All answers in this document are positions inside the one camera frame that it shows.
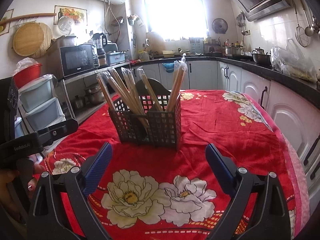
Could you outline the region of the person's left hand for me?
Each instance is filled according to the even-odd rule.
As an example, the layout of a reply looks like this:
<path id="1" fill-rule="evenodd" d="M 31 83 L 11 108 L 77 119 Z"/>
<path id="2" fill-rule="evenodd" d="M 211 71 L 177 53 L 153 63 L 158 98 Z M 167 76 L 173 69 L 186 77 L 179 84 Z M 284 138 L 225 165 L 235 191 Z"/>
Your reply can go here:
<path id="1" fill-rule="evenodd" d="M 27 222 L 37 184 L 33 176 L 46 168 L 25 157 L 1 157 L 1 205 L 15 220 Z"/>

